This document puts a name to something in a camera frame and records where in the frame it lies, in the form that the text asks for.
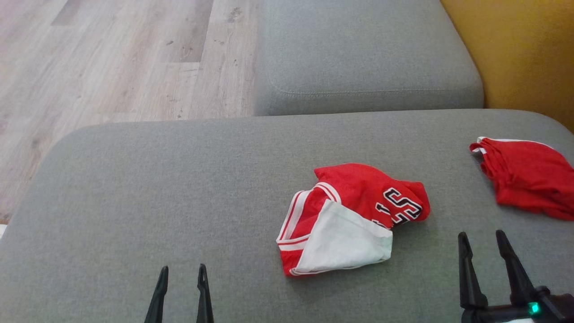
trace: yellow wall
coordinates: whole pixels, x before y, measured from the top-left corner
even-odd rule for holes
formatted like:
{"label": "yellow wall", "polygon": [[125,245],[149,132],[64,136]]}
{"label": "yellow wall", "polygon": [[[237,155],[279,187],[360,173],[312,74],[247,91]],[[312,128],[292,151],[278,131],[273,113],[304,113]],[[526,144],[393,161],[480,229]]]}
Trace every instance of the yellow wall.
{"label": "yellow wall", "polygon": [[486,107],[536,111],[574,132],[574,0],[441,0]]}

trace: white stripe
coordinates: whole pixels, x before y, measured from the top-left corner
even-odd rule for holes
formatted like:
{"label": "white stripe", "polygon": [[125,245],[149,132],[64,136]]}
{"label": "white stripe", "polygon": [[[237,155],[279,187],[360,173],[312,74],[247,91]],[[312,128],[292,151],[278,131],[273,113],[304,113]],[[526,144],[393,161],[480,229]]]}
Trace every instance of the white stripe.
{"label": "white stripe", "polygon": [[[311,191],[299,191],[297,192],[297,194],[295,194],[293,196],[293,200],[291,201],[291,207],[289,208],[289,211],[287,212],[287,216],[285,217],[285,221],[283,222],[283,226],[281,227],[281,231],[279,231],[279,236],[277,236],[277,242],[279,243],[280,239],[281,239],[281,235],[283,234],[283,231],[285,230],[285,234],[283,235],[283,240],[288,240],[289,238],[291,238],[291,235],[293,234],[293,231],[295,230],[295,227],[297,226],[297,223],[299,222],[299,219],[301,218],[301,214],[303,213],[303,206],[305,205],[305,201],[307,200],[307,197],[309,196],[309,193]],[[299,195],[299,198],[297,199],[297,203],[294,204],[295,202],[295,198],[297,197],[297,195],[301,193]],[[291,219],[289,219],[289,215],[291,214],[291,209],[293,209],[293,214],[291,215]]]}
{"label": "white stripe", "polygon": [[339,192],[337,192],[337,190],[335,190],[335,188],[333,186],[331,186],[331,184],[325,183],[325,182],[319,182],[319,183],[317,183],[317,185],[323,185],[326,188],[328,188],[329,191],[331,191],[331,193],[333,193],[333,195],[334,195],[333,201],[342,203],[341,202],[341,196],[339,195]]}
{"label": "white stripe", "polygon": [[329,192],[329,190],[327,190],[326,187],[317,184],[317,185],[313,186],[313,188],[318,188],[318,189],[323,190],[323,192],[325,192],[325,194],[327,195],[327,198],[328,198],[328,199],[330,199],[330,200],[332,200],[332,201],[335,200],[335,197],[333,196],[333,194],[331,194],[331,193]]}
{"label": "white stripe", "polygon": [[311,234],[306,234],[304,236],[300,236],[299,238],[293,238],[293,239],[283,239],[283,240],[279,240],[277,242],[277,244],[289,244],[289,243],[295,243],[297,241],[301,241],[301,240],[305,240],[307,239]]}
{"label": "white stripe", "polygon": [[303,248],[305,248],[305,245],[307,244],[308,240],[309,239],[307,239],[305,241],[301,241],[300,243],[294,243],[294,244],[278,244],[279,250],[281,250],[281,251],[303,250]]}

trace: white trim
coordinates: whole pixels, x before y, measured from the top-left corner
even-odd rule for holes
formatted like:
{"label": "white trim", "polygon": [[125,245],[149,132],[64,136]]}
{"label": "white trim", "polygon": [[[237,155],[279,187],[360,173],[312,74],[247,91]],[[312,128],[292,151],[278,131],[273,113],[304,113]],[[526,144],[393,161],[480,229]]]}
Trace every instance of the white trim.
{"label": "white trim", "polygon": [[310,192],[310,190],[299,191],[293,196],[293,199],[291,200],[291,206],[287,211],[287,216],[285,217],[285,221],[283,222],[279,236],[277,236],[277,243],[279,243],[279,241],[288,240],[291,238],[291,235],[293,234],[293,231],[299,222],[299,218],[301,218],[301,214],[303,213],[303,206],[305,205],[305,201],[307,200]]}
{"label": "white trim", "polygon": [[2,238],[2,236],[4,235],[4,231],[6,231],[6,228],[8,226],[6,224],[0,224],[0,239]]}
{"label": "white trim", "polygon": [[486,149],[484,149],[484,148],[482,148],[482,147],[474,148],[474,149],[472,150],[472,152],[481,152],[482,155],[486,155]]}
{"label": "white trim", "polygon": [[283,244],[287,241],[282,241],[282,243],[278,243],[277,245],[279,246],[279,250],[281,250],[281,251],[303,250],[305,248],[305,245],[307,244],[307,240],[309,240],[309,235],[307,234],[304,237],[305,237],[305,239],[303,239],[302,241],[300,241],[298,243]]}
{"label": "white trim", "polygon": [[490,138],[490,137],[478,137],[478,138],[476,139],[476,143],[480,144],[480,142],[481,142],[483,139],[490,139],[490,140],[494,140],[494,141],[501,141],[501,142],[503,142],[503,143],[512,143],[512,142],[515,142],[515,141],[524,141],[524,142],[527,142],[527,143],[541,144],[541,145],[544,145],[544,146],[546,146],[546,147],[548,147],[548,148],[550,148],[550,149],[554,149],[554,148],[550,147],[549,145],[546,145],[546,144],[543,144],[543,143],[539,143],[538,141],[520,140],[520,139],[494,139],[494,138]]}
{"label": "white trim", "polygon": [[[385,260],[388,259],[381,259],[377,262],[374,263],[370,263],[370,264],[378,264],[381,262],[384,262]],[[360,266],[356,266],[356,267],[345,267],[345,268],[337,268],[337,269],[327,269],[327,270],[318,270],[318,271],[310,271],[310,272],[298,272],[295,268],[292,268],[291,270],[289,270],[289,272],[293,275],[293,276],[302,276],[302,275],[314,275],[314,274],[320,274],[322,272],[327,272],[327,271],[333,271],[333,270],[349,270],[349,269],[357,269],[357,268],[361,268],[364,267],[366,265],[360,265]]]}
{"label": "white trim", "polygon": [[302,240],[305,240],[305,239],[309,238],[309,235],[310,235],[310,233],[309,233],[309,234],[306,234],[306,235],[304,235],[304,236],[300,236],[299,238],[279,240],[279,241],[277,242],[277,244],[279,244],[279,245],[281,245],[281,244],[292,244],[292,243],[295,243],[295,242],[297,242],[297,241],[302,241]]}
{"label": "white trim", "polygon": [[325,191],[325,188],[323,188],[321,186],[324,186],[328,191],[330,191],[332,193],[332,196],[333,196],[332,200],[333,201],[342,203],[341,202],[341,195],[339,195],[339,192],[337,192],[337,190],[335,190],[335,188],[331,184],[325,183],[325,182],[319,182],[319,183],[315,184],[315,187],[319,187],[320,189]]}
{"label": "white trim", "polygon": [[507,323],[534,323],[531,318],[519,318],[517,320],[508,321]]}
{"label": "white trim", "polygon": [[315,185],[313,186],[313,188],[317,188],[317,189],[321,189],[323,192],[325,192],[325,195],[327,195],[327,198],[334,201],[335,200],[335,196],[333,194],[331,194],[331,192],[323,185]]}

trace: green led light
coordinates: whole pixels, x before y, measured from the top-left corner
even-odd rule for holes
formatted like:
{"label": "green led light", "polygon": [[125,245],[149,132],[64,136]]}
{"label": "green led light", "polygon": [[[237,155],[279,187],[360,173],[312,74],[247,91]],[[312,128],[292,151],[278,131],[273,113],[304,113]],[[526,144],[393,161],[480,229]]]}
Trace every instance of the green led light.
{"label": "green led light", "polygon": [[528,314],[536,315],[540,313],[540,306],[537,302],[528,303]]}

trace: black plastic claw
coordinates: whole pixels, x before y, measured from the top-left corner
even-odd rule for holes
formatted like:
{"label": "black plastic claw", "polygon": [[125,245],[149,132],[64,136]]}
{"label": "black plastic claw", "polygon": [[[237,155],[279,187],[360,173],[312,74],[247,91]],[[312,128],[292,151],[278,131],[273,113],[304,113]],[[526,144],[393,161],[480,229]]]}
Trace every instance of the black plastic claw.
{"label": "black plastic claw", "polygon": [[506,262],[506,271],[510,282],[510,303],[512,305],[526,305],[534,302],[536,290],[524,270],[522,263],[512,249],[506,234],[502,230],[497,230],[498,250],[501,257]]}
{"label": "black plastic claw", "polygon": [[199,265],[197,277],[199,289],[199,305],[197,308],[197,323],[214,323],[214,314],[211,308],[210,286],[207,282],[207,269],[204,264]]}
{"label": "black plastic claw", "polygon": [[156,289],[153,292],[152,301],[149,304],[148,314],[145,317],[145,323],[161,323],[164,317],[164,298],[168,292],[168,275],[169,268],[165,266],[160,271],[160,277],[157,279]]}
{"label": "black plastic claw", "polygon": [[465,232],[459,233],[460,307],[467,310],[484,309],[488,299],[480,291],[472,265],[472,249]]}

